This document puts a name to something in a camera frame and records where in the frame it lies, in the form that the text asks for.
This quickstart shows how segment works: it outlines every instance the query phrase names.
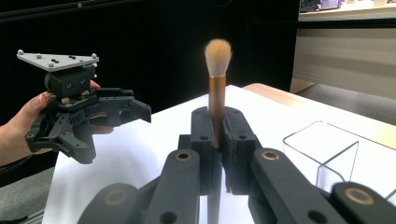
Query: shelf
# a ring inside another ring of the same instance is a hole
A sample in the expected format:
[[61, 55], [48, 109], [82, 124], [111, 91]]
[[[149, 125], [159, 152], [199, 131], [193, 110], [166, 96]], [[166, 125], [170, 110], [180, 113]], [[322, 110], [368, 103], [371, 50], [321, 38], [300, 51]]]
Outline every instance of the shelf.
[[349, 21], [396, 18], [396, 3], [374, 7], [373, 1], [343, 3], [340, 8], [300, 13], [299, 21]]

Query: black backdrop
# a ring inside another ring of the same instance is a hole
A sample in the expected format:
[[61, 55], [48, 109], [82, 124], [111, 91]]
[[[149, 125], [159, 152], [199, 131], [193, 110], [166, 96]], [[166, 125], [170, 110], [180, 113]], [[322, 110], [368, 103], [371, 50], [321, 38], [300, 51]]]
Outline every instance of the black backdrop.
[[[96, 53], [96, 81], [102, 87], [134, 90], [135, 98], [155, 113], [207, 93], [205, 45], [225, 38], [233, 49], [227, 84], [261, 82], [288, 91], [296, 29], [282, 23], [297, 20], [299, 1], [288, 4], [150, 0], [15, 21], [0, 18], [0, 124], [45, 90], [46, 72], [18, 60], [18, 49]], [[55, 156], [43, 160], [51, 166]]]

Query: metal mounting plate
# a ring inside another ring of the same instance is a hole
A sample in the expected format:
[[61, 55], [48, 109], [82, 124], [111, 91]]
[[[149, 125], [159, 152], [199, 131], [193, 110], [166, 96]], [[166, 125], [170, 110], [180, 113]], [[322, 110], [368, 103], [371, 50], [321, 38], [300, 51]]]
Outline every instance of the metal mounting plate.
[[56, 72], [67, 68], [99, 62], [99, 57], [97, 57], [95, 54], [92, 56], [76, 56], [25, 53], [22, 50], [18, 50], [17, 57], [48, 72]]

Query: floor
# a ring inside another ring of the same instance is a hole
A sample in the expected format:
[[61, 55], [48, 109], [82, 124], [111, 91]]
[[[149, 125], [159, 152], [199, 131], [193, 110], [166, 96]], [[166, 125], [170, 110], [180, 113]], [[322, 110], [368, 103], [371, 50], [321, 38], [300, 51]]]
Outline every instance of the floor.
[[[323, 104], [396, 125], [396, 100], [319, 84], [297, 94]], [[0, 220], [30, 216], [43, 210], [49, 194], [52, 175], [53, 168], [50, 168], [0, 188]]]

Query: hand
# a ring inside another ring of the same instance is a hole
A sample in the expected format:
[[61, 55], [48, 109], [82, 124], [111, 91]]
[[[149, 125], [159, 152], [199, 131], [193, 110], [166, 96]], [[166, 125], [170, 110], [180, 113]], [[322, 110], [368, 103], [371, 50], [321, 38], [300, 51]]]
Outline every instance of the hand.
[[[91, 81], [93, 89], [100, 86]], [[46, 108], [47, 102], [53, 95], [43, 92], [26, 103], [22, 109], [7, 124], [0, 127], [0, 166], [17, 161], [32, 154], [41, 154], [51, 151], [51, 148], [43, 148], [37, 153], [32, 153], [25, 142], [24, 136], [30, 131], [32, 124], [37, 119], [41, 110]], [[111, 133], [113, 128], [93, 126], [92, 133]]]

